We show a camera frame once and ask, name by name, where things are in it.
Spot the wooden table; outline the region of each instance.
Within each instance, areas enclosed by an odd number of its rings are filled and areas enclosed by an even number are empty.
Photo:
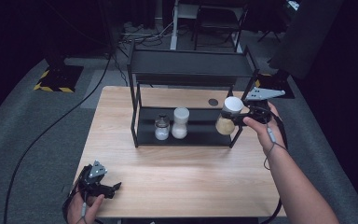
[[[144,105],[222,106],[226,91],[143,89]],[[76,176],[100,161],[102,184],[122,182],[98,217],[269,217],[279,195],[256,134],[244,128],[235,146],[136,148],[130,88],[105,87]],[[283,209],[279,216],[285,216]]]

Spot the yellow and black hazard tape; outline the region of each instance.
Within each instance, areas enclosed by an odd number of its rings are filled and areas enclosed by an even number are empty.
[[[63,91],[63,92],[75,92],[75,87],[60,87],[60,86],[52,86],[46,85],[43,81],[46,80],[48,77],[49,70],[46,70],[42,77],[39,79],[37,84],[34,86],[34,91],[41,90],[41,91]]]

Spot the black cable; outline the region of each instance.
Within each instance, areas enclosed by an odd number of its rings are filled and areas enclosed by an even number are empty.
[[[269,149],[268,153],[267,153],[267,156],[266,156],[266,159],[264,160],[264,168],[266,168],[267,170],[271,170],[267,167],[266,163],[267,163],[267,160],[269,159],[269,154],[271,153],[272,149],[275,147],[275,146],[278,146],[280,148],[283,148],[284,150],[287,151],[287,149],[284,147],[284,146],[281,146],[280,144],[278,143],[273,143],[272,144],[272,147]]]
[[[5,212],[4,212],[4,224],[7,223],[7,210],[8,210],[8,201],[10,199],[10,193],[11,193],[11,189],[13,188],[13,183],[14,183],[14,179],[16,177],[17,171],[20,168],[20,164],[22,162],[22,160],[24,159],[25,155],[28,153],[28,151],[31,149],[31,147],[48,131],[50,130],[54,125],[56,125],[58,122],[60,122],[63,118],[65,118],[68,114],[70,114],[72,111],[74,111],[76,108],[78,108],[81,104],[83,104],[87,99],[89,99],[89,97],[97,90],[97,88],[100,86],[106,71],[107,71],[107,67],[109,66],[110,63],[110,59],[111,59],[112,55],[109,55],[109,59],[107,61],[106,67],[104,68],[103,71],[103,75],[100,78],[100,81],[98,82],[98,84],[95,86],[94,90],[92,90],[89,95],[87,95],[82,101],[80,101],[77,105],[75,105],[74,107],[72,107],[70,110],[68,110],[64,115],[62,115],[59,119],[57,119],[56,121],[54,121],[50,126],[48,126],[41,134],[39,134],[36,139],[31,143],[31,145],[29,145],[25,151],[22,153],[19,161],[17,162],[16,168],[14,169],[13,175],[11,176],[10,179],[10,184],[8,186],[8,190],[7,190],[7,197],[6,197],[6,202],[5,202]]]
[[[129,55],[128,55],[126,52],[124,52],[124,50],[123,50],[120,46],[117,46],[117,48],[118,48],[127,58],[129,58]]]
[[[138,32],[138,31],[140,31],[140,30],[142,30],[142,29],[144,29],[144,26],[143,26],[143,25],[140,25],[140,26],[137,27],[137,29],[136,29],[135,31],[132,31],[132,32],[130,32],[130,33],[127,34],[126,28],[124,28],[124,35],[125,35],[125,36],[124,36],[123,39],[124,39],[124,40],[129,40],[131,35],[137,35],[136,32]]]
[[[162,44],[162,40],[161,40],[161,39],[162,39],[162,37],[163,37],[163,33],[158,30],[157,26],[156,26],[156,31],[157,31],[157,33],[158,33],[158,35],[156,36],[157,39],[155,39],[155,40],[146,40],[146,39],[144,39],[144,40],[142,41],[142,45],[143,45],[143,46],[145,46],[145,47],[155,47],[155,46],[159,46],[159,45]],[[146,45],[146,44],[145,44],[145,42],[155,42],[155,41],[159,41],[159,43],[158,43],[158,44],[153,44],[153,45]]]
[[[81,191],[81,190],[77,190],[77,187],[79,185],[79,180],[80,180],[80,176],[77,177],[77,180],[74,184],[74,187],[71,190],[71,193],[69,194],[69,196],[66,198],[65,202],[62,205],[62,215],[63,215],[63,219],[65,220],[65,223],[68,223],[69,204],[71,203],[71,201],[75,197],[75,195]]]
[[[126,87],[128,87],[129,86],[129,83],[128,83],[128,81],[127,81],[127,78],[126,78],[126,75],[123,73],[123,71],[121,70],[121,68],[120,68],[120,64],[118,64],[118,62],[117,62],[117,56],[116,56],[116,54],[113,56],[114,57],[114,59],[115,59],[115,67],[118,69],[118,71],[120,72],[120,75],[121,75],[121,78],[124,80],[124,82],[126,83]]]
[[[119,41],[118,44],[130,44],[132,41],[135,41],[137,45],[144,45],[146,47],[153,47],[153,46],[160,45],[160,44],[162,44],[161,39],[163,37],[165,37],[165,33],[168,31],[168,28],[172,26],[172,24],[173,24],[173,22],[171,22],[167,27],[165,27],[163,29],[163,31],[160,32],[160,33],[156,33],[156,34],[153,34],[153,35],[147,35],[145,37],[133,38],[133,39],[126,38],[124,40]],[[160,43],[158,43],[156,45],[145,45],[144,44],[145,41],[147,41],[147,42],[160,41]]]
[[[272,214],[272,216],[269,217],[267,220],[261,222],[260,224],[268,224],[268,223],[271,223],[271,221],[272,221],[273,219],[275,219],[275,217],[276,217],[276,216],[278,215],[278,213],[281,211],[281,207],[282,207],[282,201],[281,201],[281,199],[279,199],[277,208],[275,209],[275,212]]]
[[[258,110],[263,110],[267,113],[269,113],[274,119],[275,121],[277,122],[277,125],[278,125],[278,128],[279,128],[279,131],[281,132],[281,136],[282,136],[282,140],[283,140],[283,143],[286,147],[283,147],[277,143],[274,143],[274,145],[272,146],[271,150],[274,148],[275,145],[278,145],[279,147],[282,147],[284,149],[287,150],[288,146],[287,146],[287,137],[286,137],[286,131],[284,129],[284,126],[283,126],[283,122],[282,120],[276,115],[274,114],[272,111],[266,109],[266,108],[263,108],[263,107],[260,107],[260,106],[249,106],[249,108],[254,108],[254,109],[258,109]],[[281,208],[282,208],[282,201],[281,201],[281,198],[279,199],[278,201],[278,205],[277,207],[275,208],[275,211],[274,213],[265,221],[261,222],[260,224],[269,224],[272,220],[274,220],[277,215],[279,214],[279,212],[281,211]]]

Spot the white lid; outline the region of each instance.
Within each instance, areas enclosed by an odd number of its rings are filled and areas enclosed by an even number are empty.
[[[244,105],[240,98],[235,96],[229,96],[225,100],[225,104],[223,105],[223,110],[236,114],[236,113],[240,113],[243,107]]]
[[[173,111],[173,118],[174,118],[174,121],[177,123],[186,123],[188,121],[189,115],[190,115],[190,112],[185,107],[177,107]]]

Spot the spice jar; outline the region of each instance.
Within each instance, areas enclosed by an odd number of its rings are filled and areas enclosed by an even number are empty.
[[[155,136],[158,140],[165,140],[170,135],[170,118],[165,114],[159,114],[155,120]]]
[[[240,114],[243,109],[243,102],[240,98],[235,96],[229,96],[226,98],[223,104],[222,110],[231,114]],[[219,115],[215,124],[216,130],[222,135],[230,135],[235,130],[234,122],[231,119],[224,119],[222,115]]]
[[[183,139],[187,135],[187,122],[190,112],[185,107],[177,107],[173,111],[172,135],[177,139]]]

